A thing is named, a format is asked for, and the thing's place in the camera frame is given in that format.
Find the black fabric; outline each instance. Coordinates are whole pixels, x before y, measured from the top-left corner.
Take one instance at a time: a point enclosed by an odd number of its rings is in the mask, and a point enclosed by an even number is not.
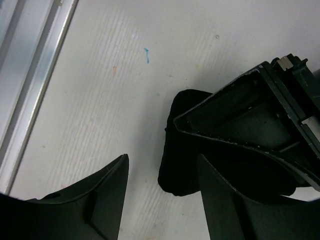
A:
[[[185,196],[200,190],[196,159],[201,140],[178,132],[174,118],[201,103],[212,93],[188,89],[174,98],[166,125],[165,144],[159,170],[161,188],[175,196]]]

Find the white surface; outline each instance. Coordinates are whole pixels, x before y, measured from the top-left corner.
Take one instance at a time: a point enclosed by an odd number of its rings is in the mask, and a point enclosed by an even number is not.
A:
[[[200,193],[174,197],[157,184],[172,100],[186,88],[215,92],[289,53],[320,68],[319,7],[79,0],[11,195],[41,198],[128,153],[119,240],[208,240]]]

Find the black plastic part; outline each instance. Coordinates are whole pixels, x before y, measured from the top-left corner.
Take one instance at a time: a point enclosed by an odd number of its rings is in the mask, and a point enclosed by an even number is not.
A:
[[[320,117],[320,81],[306,62],[289,54],[215,94],[175,98],[158,182],[174,195],[201,190],[212,240],[320,239],[320,200],[285,197],[320,192],[320,143],[307,124]]]
[[[125,154],[41,200],[0,194],[1,239],[117,240],[128,171]]]
[[[320,200],[304,202],[252,188],[238,174],[229,172],[234,162],[229,168],[213,163],[225,160],[223,156],[200,155],[197,161],[210,239],[320,239]]]
[[[211,93],[198,90],[180,92],[173,100],[166,125],[165,145],[158,183],[162,189],[176,196],[199,191],[197,164],[201,141],[177,130],[174,118],[201,103]]]

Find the white table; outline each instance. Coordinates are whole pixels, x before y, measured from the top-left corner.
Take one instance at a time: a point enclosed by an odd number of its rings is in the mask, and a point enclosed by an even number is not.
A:
[[[157,183],[172,100],[289,53],[320,68],[319,10],[318,0],[79,0],[10,194],[42,198],[128,153],[119,240],[208,240],[201,194]]]

